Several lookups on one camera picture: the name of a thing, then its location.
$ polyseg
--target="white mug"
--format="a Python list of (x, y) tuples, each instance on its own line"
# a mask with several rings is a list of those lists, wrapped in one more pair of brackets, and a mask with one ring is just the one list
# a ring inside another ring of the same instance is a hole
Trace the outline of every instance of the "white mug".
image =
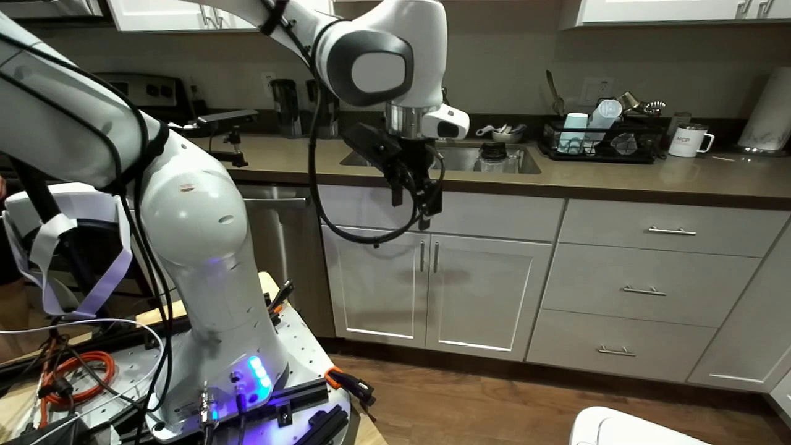
[(700, 127), (683, 127), (674, 132), (667, 154), (680, 157), (680, 159), (695, 159), (700, 154), (710, 154), (713, 146), (715, 146), (715, 134), (710, 134), (706, 128), (700, 128)]

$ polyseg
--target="floor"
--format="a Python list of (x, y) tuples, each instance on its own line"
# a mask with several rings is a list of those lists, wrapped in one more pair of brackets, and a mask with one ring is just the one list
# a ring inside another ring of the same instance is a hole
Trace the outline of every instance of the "floor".
[(591, 389), (599, 387), (595, 378), (593, 383), (573, 380), (588, 380), (580, 373), (570, 373), (570, 383), (552, 378), (546, 383), (542, 377), (531, 380), (448, 372), (442, 359), (438, 366), (425, 366), (336, 354), (334, 361), (376, 389), (379, 403), (371, 413), (391, 445), (569, 442), (573, 418), (586, 405), (625, 411), (715, 445), (791, 442), (788, 429), (755, 397), (729, 401), (719, 390), (715, 397), (703, 390), (700, 398), (706, 401), (695, 401), (698, 390), (672, 397), (669, 389), (645, 398), (641, 390), (595, 390)]

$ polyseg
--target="drawer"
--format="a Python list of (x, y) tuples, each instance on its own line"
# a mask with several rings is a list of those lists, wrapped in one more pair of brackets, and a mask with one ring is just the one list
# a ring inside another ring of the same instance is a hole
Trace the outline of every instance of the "drawer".
[(713, 337), (703, 326), (542, 310), (526, 361), (684, 383)]
[(788, 212), (569, 201), (562, 242), (763, 258)]
[(719, 326), (756, 258), (559, 244), (546, 310)]
[[(411, 199), (391, 205), (387, 189), (322, 185), (327, 216), (354, 228), (400, 228), (411, 219)], [(515, 241), (554, 241), (563, 212), (559, 199), (442, 194), (442, 212), (431, 220), (433, 232), (484, 235)]]

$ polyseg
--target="countertop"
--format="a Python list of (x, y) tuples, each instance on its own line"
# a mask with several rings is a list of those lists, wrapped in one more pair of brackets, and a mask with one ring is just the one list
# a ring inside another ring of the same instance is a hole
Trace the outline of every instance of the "countertop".
[[(446, 191), (791, 210), (791, 159), (719, 154), (693, 160), (666, 159), (651, 167), (575, 163), (552, 160), (539, 146), (526, 146), (542, 173), (448, 170)], [(234, 180), (307, 184), (305, 139), (242, 137), (242, 152), (250, 167), (230, 167)], [(344, 142), (319, 139), (319, 184), (383, 185), (374, 168), (342, 167), (347, 154), (350, 148)]]

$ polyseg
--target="cabinet handle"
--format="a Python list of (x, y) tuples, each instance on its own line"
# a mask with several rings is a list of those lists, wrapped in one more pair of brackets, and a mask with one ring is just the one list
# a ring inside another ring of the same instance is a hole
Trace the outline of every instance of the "cabinet handle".
[(245, 204), (261, 209), (307, 209), (308, 199), (245, 199)]
[(421, 242), (421, 272), (422, 272), (422, 263), (425, 263), (425, 242)]
[(599, 352), (600, 356), (627, 356), (627, 359), (636, 359), (636, 354), (630, 352), (630, 346), (605, 346), (605, 345), (599, 345), (593, 352)]
[(773, 7), (773, 0), (758, 2), (758, 18), (768, 18), (768, 10)]
[(667, 237), (698, 237), (695, 231), (684, 231), (684, 228), (661, 228), (661, 226), (651, 226), (643, 232), (648, 235), (667, 235)]
[(434, 272), (441, 270), (441, 244), (434, 244)]
[(742, 2), (736, 5), (736, 18), (746, 18), (750, 5), (751, 5), (751, 0), (742, 0)]
[(652, 285), (645, 285), (645, 286), (621, 285), (617, 291), (622, 291), (622, 295), (643, 295), (643, 296), (667, 296), (666, 291), (658, 291)]

